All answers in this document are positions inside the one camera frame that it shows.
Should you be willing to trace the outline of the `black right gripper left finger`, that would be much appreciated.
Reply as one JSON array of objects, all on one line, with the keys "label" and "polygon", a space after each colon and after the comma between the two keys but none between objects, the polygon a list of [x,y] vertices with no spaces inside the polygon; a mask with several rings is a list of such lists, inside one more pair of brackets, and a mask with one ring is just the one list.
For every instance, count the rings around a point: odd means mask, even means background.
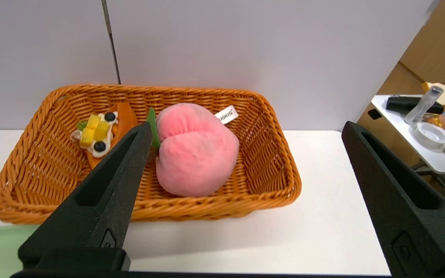
[{"label": "black right gripper left finger", "polygon": [[18,249],[23,271],[122,271],[122,248],[152,141],[129,130]]}]

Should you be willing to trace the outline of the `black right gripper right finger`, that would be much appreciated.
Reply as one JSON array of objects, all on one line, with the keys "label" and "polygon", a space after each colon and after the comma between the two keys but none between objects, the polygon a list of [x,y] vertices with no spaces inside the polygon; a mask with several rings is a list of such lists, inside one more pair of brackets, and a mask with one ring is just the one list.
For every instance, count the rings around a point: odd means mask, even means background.
[{"label": "black right gripper right finger", "polygon": [[341,132],[393,277],[445,277],[445,197],[364,127]]}]

